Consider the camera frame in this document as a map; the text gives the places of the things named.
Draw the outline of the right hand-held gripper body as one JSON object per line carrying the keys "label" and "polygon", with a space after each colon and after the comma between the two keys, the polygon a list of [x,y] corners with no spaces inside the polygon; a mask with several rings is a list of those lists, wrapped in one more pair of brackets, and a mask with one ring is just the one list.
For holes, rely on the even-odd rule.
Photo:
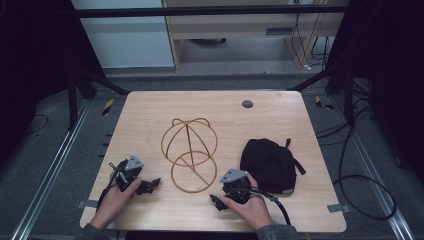
{"label": "right hand-held gripper body", "polygon": [[226,196],[239,204],[245,204],[250,198],[251,184],[248,172],[230,168],[219,180]]}

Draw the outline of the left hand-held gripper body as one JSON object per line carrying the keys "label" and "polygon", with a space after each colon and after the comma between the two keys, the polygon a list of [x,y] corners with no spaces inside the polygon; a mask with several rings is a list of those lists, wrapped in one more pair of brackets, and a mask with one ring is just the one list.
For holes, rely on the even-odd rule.
{"label": "left hand-held gripper body", "polygon": [[128,159],[121,161],[116,168],[116,184],[121,191],[125,191],[128,186],[138,177],[144,162],[132,154]]}

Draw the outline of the person's right hand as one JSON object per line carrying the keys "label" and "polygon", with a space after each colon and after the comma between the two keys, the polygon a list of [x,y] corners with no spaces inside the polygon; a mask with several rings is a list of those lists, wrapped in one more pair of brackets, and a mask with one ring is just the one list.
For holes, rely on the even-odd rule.
{"label": "person's right hand", "polygon": [[244,219],[255,231],[273,224],[267,205],[261,195],[252,194],[245,204],[239,204],[228,197],[221,197],[220,200]]}

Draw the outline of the person's left hand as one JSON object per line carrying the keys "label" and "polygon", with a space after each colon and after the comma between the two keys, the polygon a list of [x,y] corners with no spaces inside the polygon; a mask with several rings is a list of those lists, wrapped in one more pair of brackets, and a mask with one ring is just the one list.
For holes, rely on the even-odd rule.
{"label": "person's left hand", "polygon": [[98,230],[105,230],[127,205],[131,197],[136,194],[141,183],[142,180],[136,178],[125,191],[121,191],[118,187],[111,187],[90,224]]}

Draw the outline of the black cap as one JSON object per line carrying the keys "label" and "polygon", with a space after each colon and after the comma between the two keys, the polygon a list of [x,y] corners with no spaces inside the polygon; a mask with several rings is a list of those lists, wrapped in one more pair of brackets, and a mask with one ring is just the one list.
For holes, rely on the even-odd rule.
{"label": "black cap", "polygon": [[297,173],[306,174],[290,151],[290,143],[290,138],[284,146],[265,138],[250,139],[242,151],[240,169],[247,171],[261,190],[290,196],[295,190]]}

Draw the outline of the yellow black striped tape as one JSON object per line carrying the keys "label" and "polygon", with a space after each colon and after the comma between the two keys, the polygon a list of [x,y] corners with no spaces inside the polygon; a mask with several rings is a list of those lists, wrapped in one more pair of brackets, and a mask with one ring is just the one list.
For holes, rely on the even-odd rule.
{"label": "yellow black striped tape", "polygon": [[320,96],[315,96],[315,105],[327,110],[333,110],[334,107],[331,104],[324,104],[320,98]]}
{"label": "yellow black striped tape", "polygon": [[114,103],[114,99],[108,99],[105,103],[105,106],[102,111],[102,116],[107,116],[110,112],[110,109]]}

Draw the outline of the black metal stand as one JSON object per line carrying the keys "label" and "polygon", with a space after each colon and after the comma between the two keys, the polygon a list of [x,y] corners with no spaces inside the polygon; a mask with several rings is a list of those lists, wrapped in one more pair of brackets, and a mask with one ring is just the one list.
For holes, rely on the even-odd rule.
{"label": "black metal stand", "polygon": [[92,85],[92,81],[101,84],[117,94],[129,94],[128,90],[115,85],[105,77],[102,77],[86,68],[73,65],[67,76],[69,130],[73,129],[78,122],[77,92],[80,92],[84,99],[93,99],[97,94]]}
{"label": "black metal stand", "polygon": [[306,81],[288,88],[288,91],[301,92],[308,86],[315,84],[325,77],[330,77],[325,91],[329,94],[336,94],[341,88],[344,89],[344,117],[347,123],[355,126],[354,104],[353,104],[353,69],[348,64],[334,64],[325,70],[313,75]]}

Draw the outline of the white cabinet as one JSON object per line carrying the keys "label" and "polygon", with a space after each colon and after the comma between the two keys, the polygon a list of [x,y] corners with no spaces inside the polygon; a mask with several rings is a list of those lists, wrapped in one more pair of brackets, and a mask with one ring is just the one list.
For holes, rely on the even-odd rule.
{"label": "white cabinet", "polygon": [[[76,10],[162,8],[161,0],[71,0]],[[104,69],[173,67],[164,17],[83,18]]]}

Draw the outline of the dark curtain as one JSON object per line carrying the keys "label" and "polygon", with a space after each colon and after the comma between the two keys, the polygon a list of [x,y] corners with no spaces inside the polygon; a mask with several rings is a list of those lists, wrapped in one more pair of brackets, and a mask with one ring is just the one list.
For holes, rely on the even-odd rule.
{"label": "dark curtain", "polygon": [[70,50],[78,66],[105,74],[72,0],[0,0],[0,166],[23,138],[38,103],[67,88]]}
{"label": "dark curtain", "polygon": [[424,184],[424,0],[348,0],[328,66],[347,63]]}

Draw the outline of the light wooden desk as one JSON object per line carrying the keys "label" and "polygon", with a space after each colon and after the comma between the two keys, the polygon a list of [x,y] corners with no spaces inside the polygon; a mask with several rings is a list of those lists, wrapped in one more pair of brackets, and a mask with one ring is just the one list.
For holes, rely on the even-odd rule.
{"label": "light wooden desk", "polygon": [[[259,5],[336,5],[348,0],[161,0],[165,8]],[[307,65],[313,42],[337,35],[342,13],[247,14],[217,16],[167,16],[174,65],[181,67],[186,40],[247,37],[281,37],[289,45],[296,67]]]}

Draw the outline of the grey metal table bracket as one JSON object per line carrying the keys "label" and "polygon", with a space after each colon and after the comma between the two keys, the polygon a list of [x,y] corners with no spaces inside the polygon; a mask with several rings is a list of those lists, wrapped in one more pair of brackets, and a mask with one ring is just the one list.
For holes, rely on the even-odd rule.
{"label": "grey metal table bracket", "polygon": [[77,203],[77,207],[79,209],[84,209],[86,207],[96,208],[97,205],[98,205],[98,201],[97,200],[90,200],[90,199],[88,199],[88,200],[80,200]]}
{"label": "grey metal table bracket", "polygon": [[350,206],[344,205],[344,204],[329,204],[327,206],[327,209],[330,213],[335,213],[335,212],[349,213],[349,212],[351,212]]}

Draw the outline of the aluminium floor rail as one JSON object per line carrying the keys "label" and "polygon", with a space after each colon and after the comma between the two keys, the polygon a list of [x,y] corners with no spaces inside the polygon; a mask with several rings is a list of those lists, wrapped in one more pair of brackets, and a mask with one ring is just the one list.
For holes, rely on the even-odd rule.
{"label": "aluminium floor rail", "polygon": [[[339,97],[331,97],[331,101],[335,111],[342,121],[342,125],[347,127],[345,130],[346,137],[343,141],[342,153],[338,164],[338,177],[336,183],[339,185],[343,195],[345,193],[343,181],[346,179],[362,179],[367,184],[370,184],[374,196],[378,201],[379,207],[383,212],[383,215],[374,216],[371,213],[363,211],[351,203],[348,197],[345,197],[346,201],[349,203],[349,206],[368,219],[388,222],[397,240],[416,240],[397,204],[394,195],[388,189],[387,184],[383,181],[375,165],[372,163],[369,154],[365,150],[363,142],[361,141],[359,135],[355,132],[355,128],[351,127],[347,123],[347,120],[344,117],[344,107],[342,100]],[[353,146],[353,150],[358,157],[359,164],[361,165],[363,171],[362,174],[342,174],[342,166],[344,163],[344,156],[348,144]]]}
{"label": "aluminium floor rail", "polygon": [[77,120],[74,126],[66,132],[66,135],[61,142],[61,145],[56,152],[52,163],[50,164],[42,182],[29,204],[24,216],[19,221],[14,229],[10,240],[27,240],[35,222],[37,221],[49,194],[56,182],[56,179],[65,163],[70,150],[80,132],[80,129],[86,119],[87,112],[91,106],[91,100],[83,100],[81,107],[78,110]]}

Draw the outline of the black horizontal frame bar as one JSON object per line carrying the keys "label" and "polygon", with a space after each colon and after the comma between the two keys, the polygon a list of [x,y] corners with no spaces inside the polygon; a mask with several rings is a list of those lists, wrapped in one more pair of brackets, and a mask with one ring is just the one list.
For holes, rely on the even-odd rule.
{"label": "black horizontal frame bar", "polygon": [[156,17],[156,16],[203,16],[203,15],[247,15],[247,14],[297,14],[340,13],[350,9],[349,4],[336,5],[260,5],[260,6],[205,6],[132,9],[84,9],[73,10],[68,15],[78,18],[107,17]]}

